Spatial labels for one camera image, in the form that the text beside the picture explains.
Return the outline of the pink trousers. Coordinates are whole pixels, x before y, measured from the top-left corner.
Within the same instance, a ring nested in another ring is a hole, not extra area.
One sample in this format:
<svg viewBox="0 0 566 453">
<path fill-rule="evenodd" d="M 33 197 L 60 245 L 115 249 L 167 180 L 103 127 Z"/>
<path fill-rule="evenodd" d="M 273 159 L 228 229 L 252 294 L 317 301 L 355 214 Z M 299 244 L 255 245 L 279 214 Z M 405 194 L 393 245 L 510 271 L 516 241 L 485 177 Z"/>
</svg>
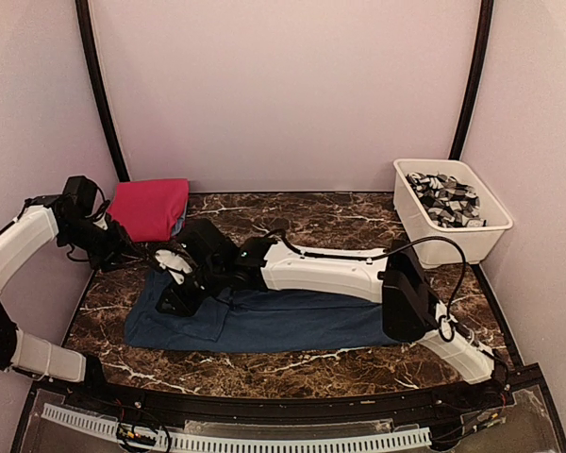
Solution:
<svg viewBox="0 0 566 453">
<path fill-rule="evenodd" d="M 185 178 L 120 183 L 108 213 L 133 242 L 166 242 L 175 221 L 187 214 L 189 194 Z"/>
</svg>

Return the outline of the dark blue garment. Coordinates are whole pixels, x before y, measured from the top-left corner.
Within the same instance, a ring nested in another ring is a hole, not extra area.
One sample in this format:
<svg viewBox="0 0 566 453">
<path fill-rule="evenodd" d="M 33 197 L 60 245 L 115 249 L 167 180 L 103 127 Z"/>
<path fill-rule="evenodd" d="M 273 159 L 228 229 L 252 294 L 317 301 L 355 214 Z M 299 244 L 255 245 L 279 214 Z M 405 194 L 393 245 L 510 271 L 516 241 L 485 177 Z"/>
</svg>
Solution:
<svg viewBox="0 0 566 453">
<path fill-rule="evenodd" d="M 300 290 L 223 291 L 195 315 L 160 313 L 157 303 L 173 279 L 150 272 L 127 315 L 125 344 L 173 351 L 277 353 L 388 346 L 380 305 L 342 295 Z"/>
</svg>

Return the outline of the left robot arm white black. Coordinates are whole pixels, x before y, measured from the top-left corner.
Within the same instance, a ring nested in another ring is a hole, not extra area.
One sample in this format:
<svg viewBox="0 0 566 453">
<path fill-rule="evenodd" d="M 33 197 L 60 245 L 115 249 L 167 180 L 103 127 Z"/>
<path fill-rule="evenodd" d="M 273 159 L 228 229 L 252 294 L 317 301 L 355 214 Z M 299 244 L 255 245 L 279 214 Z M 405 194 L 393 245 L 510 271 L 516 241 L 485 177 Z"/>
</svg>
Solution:
<svg viewBox="0 0 566 453">
<path fill-rule="evenodd" d="M 80 288 L 84 273 L 74 269 L 75 263 L 110 271 L 128 261 L 125 232 L 108 216 L 108 204 L 95 182 L 71 176 L 62 193 L 27 198 L 0 230 L 0 370 L 78 383 L 78 397 L 94 411 L 107 411 L 114 403 L 113 389 L 95 376 L 98 361 L 60 346 L 54 335 L 40 335 L 48 328 L 44 315 L 64 322 L 53 299 L 70 294 L 68 283 Z M 15 303 L 17 295 L 29 298 L 31 309 Z M 43 303 L 44 296 L 51 300 Z M 30 322 L 12 317 L 32 309 L 41 325 L 27 332 Z"/>
</svg>

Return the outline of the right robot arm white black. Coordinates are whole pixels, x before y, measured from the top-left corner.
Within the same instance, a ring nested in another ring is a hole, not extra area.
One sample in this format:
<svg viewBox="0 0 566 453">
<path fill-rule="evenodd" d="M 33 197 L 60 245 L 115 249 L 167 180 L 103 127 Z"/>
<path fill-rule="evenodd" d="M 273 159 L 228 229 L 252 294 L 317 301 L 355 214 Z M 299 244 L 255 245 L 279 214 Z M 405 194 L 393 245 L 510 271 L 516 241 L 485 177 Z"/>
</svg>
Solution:
<svg viewBox="0 0 566 453">
<path fill-rule="evenodd" d="M 200 219 L 153 253 L 155 265 L 174 280 L 158 309 L 189 317 L 224 289 L 304 290 L 361 299 L 380 307 L 389 338 L 421 344 L 455 368 L 467 382 L 463 402 L 481 410 L 498 395 L 507 366 L 435 293 L 415 246 L 400 241 L 390 251 L 301 248 L 282 229 L 236 245 L 211 221 Z"/>
</svg>

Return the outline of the white plastic laundry bin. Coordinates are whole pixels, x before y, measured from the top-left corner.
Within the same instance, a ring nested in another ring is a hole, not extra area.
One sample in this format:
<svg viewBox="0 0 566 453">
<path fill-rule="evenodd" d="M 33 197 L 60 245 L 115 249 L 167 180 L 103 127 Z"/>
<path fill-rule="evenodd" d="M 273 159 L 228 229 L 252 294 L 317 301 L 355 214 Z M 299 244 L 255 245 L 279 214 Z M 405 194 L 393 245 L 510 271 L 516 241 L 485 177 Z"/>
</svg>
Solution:
<svg viewBox="0 0 566 453">
<path fill-rule="evenodd" d="M 476 264 L 513 227 L 508 212 L 465 163 L 398 159 L 393 205 L 411 241 L 442 236 Z"/>
</svg>

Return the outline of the folded light blue shirt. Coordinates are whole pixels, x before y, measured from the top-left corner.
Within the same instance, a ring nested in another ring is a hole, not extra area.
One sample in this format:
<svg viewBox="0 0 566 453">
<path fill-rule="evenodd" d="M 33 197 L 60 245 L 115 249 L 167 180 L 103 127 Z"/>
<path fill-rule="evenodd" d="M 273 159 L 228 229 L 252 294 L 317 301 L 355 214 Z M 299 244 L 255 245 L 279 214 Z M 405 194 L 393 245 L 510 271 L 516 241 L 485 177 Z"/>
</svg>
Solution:
<svg viewBox="0 0 566 453">
<path fill-rule="evenodd" d="M 174 223 L 173 228 L 171 230 L 171 236 L 174 237 L 175 235 L 177 235 L 183 228 L 183 226 L 185 225 L 185 221 L 186 221 L 186 216 L 185 215 L 181 215 Z"/>
</svg>

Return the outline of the black white patterned garment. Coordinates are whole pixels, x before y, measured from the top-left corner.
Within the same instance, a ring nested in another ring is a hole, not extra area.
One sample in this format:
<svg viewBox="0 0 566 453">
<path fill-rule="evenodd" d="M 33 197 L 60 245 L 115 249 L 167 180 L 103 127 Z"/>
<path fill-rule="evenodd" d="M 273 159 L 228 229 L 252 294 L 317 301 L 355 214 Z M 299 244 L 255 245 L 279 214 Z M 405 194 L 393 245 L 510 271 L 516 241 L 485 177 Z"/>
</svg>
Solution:
<svg viewBox="0 0 566 453">
<path fill-rule="evenodd" d="M 438 227 L 485 227 L 473 186 L 445 174 L 408 173 L 406 180 L 429 219 Z"/>
</svg>

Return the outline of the black front rail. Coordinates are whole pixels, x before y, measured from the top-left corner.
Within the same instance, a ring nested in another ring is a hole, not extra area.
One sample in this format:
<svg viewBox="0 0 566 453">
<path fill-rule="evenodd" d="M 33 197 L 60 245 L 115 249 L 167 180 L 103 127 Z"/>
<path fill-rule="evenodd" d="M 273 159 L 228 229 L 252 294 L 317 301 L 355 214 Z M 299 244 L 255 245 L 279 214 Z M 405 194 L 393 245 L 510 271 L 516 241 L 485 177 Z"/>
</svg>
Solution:
<svg viewBox="0 0 566 453">
<path fill-rule="evenodd" d="M 501 392 L 489 383 L 454 383 L 422 390 L 329 398 L 252 399 L 175 394 L 108 384 L 97 392 L 62 385 L 65 401 L 83 409 L 125 415 L 125 420 L 156 420 L 182 427 L 188 421 L 258 425 L 310 425 L 378 419 L 434 423 L 463 413 L 500 406 Z"/>
</svg>

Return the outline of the left black corner post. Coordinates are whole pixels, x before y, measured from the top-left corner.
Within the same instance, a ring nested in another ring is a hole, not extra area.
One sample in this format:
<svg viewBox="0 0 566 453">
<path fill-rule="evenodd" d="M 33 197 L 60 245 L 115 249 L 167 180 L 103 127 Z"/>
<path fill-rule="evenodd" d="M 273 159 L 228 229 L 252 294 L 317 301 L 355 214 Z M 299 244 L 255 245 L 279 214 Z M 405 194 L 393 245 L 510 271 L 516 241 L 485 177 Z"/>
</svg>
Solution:
<svg viewBox="0 0 566 453">
<path fill-rule="evenodd" d="M 124 153 L 118 140 L 101 72 L 97 45 L 93 33 L 91 4 L 88 0 L 75 0 L 75 10 L 94 102 L 108 146 L 110 159 L 118 181 L 129 182 L 130 175 L 125 164 Z"/>
</svg>

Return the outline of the black corner post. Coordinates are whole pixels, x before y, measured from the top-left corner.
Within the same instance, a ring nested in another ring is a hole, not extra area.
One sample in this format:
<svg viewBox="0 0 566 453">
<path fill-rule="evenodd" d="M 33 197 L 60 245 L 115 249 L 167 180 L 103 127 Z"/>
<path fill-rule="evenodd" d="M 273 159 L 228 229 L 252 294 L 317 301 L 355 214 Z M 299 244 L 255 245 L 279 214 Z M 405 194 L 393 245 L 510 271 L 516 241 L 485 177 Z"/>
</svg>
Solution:
<svg viewBox="0 0 566 453">
<path fill-rule="evenodd" d="M 474 49 L 466 82 L 458 123 L 448 159 L 460 160 L 472 121 L 476 98 L 484 68 L 489 36 L 491 31 L 493 0 L 481 0 L 474 39 Z"/>
<path fill-rule="evenodd" d="M 125 164 L 124 153 L 118 140 L 101 72 L 97 45 L 93 33 L 91 4 L 88 0 L 75 0 L 75 10 L 94 102 L 108 146 L 110 159 L 118 181 L 129 182 L 130 175 Z"/>
</svg>

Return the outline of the right black corner post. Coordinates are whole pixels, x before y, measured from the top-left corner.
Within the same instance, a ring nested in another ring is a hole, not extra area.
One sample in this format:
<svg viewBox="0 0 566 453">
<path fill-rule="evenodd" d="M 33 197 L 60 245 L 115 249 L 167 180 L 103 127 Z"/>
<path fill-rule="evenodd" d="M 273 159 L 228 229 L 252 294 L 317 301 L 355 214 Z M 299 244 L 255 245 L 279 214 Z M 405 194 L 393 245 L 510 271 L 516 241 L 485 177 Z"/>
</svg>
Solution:
<svg viewBox="0 0 566 453">
<path fill-rule="evenodd" d="M 472 121 L 476 98 L 484 68 L 489 36 L 491 31 L 493 0 L 481 0 L 474 39 L 474 49 L 466 82 L 458 123 L 448 159 L 460 160 Z"/>
</svg>

